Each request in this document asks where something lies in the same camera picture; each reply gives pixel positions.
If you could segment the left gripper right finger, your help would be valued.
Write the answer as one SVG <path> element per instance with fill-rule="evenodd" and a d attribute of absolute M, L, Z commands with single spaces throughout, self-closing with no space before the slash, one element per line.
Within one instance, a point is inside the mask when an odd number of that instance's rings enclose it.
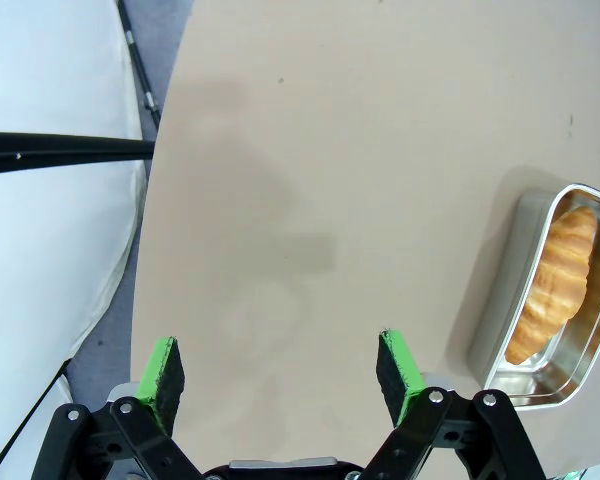
<path fill-rule="evenodd" d="M 393 430 L 362 479 L 415 479 L 434 449 L 450 449 L 470 479 L 544 479 L 509 397 L 481 390 L 471 399 L 426 384 L 403 335 L 379 334 L 376 376 Z"/>

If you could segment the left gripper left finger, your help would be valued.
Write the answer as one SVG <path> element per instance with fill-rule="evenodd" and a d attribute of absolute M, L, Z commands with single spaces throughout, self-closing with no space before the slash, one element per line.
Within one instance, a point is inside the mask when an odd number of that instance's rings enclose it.
<path fill-rule="evenodd" d="M 184 385 L 178 341 L 163 337 L 138 385 L 123 385 L 96 412 L 81 404 L 55 410 L 32 477 L 105 479 L 115 463 L 132 460 L 148 479 L 201 479 L 172 439 Z"/>

